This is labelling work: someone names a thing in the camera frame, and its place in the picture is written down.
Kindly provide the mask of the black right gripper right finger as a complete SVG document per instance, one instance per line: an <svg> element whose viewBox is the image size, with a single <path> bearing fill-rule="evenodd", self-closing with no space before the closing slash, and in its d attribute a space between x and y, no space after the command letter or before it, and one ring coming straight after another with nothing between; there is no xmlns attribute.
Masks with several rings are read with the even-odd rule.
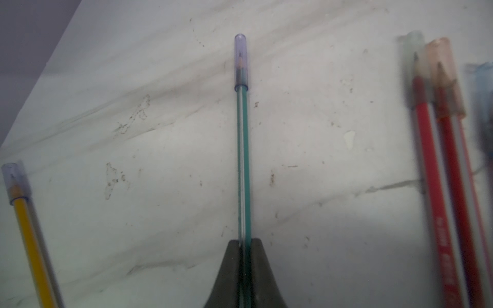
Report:
<svg viewBox="0 0 493 308"><path fill-rule="evenodd" d="M250 263L252 307L287 308L259 238L251 241Z"/></svg>

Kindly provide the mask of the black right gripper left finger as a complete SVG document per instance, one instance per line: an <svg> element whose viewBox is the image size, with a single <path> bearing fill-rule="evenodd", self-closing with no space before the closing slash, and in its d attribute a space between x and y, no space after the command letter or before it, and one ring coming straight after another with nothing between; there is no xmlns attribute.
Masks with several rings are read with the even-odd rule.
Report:
<svg viewBox="0 0 493 308"><path fill-rule="evenodd" d="M240 304L241 251L238 240L229 241L205 308L234 308Z"/></svg>

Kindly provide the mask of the yellow pencil with clear cap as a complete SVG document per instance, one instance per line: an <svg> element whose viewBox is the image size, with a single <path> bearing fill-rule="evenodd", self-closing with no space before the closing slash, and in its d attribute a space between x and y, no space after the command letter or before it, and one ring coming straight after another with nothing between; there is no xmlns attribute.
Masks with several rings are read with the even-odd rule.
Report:
<svg viewBox="0 0 493 308"><path fill-rule="evenodd" d="M37 225L27 176L23 168L13 162L2 165L1 173L8 203L15 211L39 306L63 307L41 229Z"/></svg>

